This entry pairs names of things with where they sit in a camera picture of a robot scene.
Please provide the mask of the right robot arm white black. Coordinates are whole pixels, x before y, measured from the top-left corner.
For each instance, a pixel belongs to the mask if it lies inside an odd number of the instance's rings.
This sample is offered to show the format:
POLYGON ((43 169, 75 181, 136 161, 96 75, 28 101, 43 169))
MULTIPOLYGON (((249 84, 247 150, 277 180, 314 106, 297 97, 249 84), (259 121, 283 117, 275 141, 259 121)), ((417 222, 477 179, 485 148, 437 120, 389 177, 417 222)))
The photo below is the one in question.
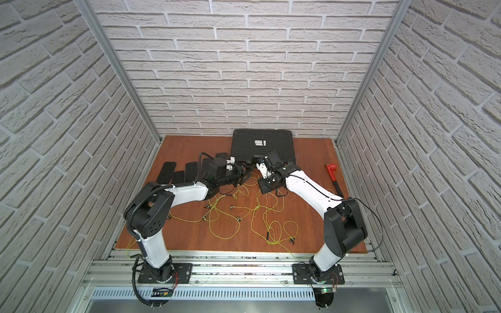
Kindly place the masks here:
POLYGON ((283 162, 276 152, 256 160, 263 194, 284 187, 301 197, 323 218, 324 244, 309 261, 310 277, 320 283, 333 268, 367 238, 361 209, 353 198, 337 196, 313 181, 297 164, 283 162))

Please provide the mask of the black smartphone blue edge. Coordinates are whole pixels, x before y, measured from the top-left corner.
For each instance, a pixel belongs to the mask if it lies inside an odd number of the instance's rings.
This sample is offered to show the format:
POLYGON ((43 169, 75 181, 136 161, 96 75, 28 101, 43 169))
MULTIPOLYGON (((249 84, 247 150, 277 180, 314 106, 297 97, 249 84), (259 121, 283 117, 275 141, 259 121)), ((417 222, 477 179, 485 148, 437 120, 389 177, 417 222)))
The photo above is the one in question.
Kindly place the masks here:
POLYGON ((221 158, 221 159, 230 159, 230 155, 228 153, 217 153, 215 155, 216 158, 221 158))

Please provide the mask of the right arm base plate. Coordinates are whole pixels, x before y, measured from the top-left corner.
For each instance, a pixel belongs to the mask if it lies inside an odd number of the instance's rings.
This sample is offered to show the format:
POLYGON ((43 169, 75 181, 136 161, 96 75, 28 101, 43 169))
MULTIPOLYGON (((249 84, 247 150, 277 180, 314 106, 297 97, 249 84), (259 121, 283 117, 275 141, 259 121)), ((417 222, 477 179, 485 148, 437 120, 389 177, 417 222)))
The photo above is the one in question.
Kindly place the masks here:
POLYGON ((314 264, 293 263, 292 277, 296 285, 338 286, 345 284, 344 273, 339 264, 332 266, 327 271, 321 271, 314 264))

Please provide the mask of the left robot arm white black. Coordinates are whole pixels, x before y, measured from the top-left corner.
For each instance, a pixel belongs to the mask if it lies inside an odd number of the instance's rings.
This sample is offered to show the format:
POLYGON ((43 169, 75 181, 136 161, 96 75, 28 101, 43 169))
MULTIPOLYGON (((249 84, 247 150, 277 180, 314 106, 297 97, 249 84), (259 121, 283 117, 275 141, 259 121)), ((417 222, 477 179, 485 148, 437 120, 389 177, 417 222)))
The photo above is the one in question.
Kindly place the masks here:
POLYGON ((237 187, 249 179, 251 169, 233 157, 218 156, 201 160, 194 181, 163 185, 146 183, 126 207, 126 228, 142 253, 144 268, 153 280, 163 283, 173 276, 172 257, 166 249, 163 227, 173 207, 202 202, 214 197, 226 185, 237 187))

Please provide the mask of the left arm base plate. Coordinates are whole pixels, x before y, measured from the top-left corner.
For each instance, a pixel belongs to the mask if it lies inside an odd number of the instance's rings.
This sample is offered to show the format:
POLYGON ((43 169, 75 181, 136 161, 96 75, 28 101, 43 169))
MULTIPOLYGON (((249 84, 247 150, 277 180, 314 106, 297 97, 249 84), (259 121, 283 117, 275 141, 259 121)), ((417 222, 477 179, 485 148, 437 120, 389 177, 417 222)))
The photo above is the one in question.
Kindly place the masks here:
POLYGON ((140 284, 188 284, 193 270, 192 263, 166 264, 160 269, 151 267, 149 263, 142 266, 138 282, 140 284))

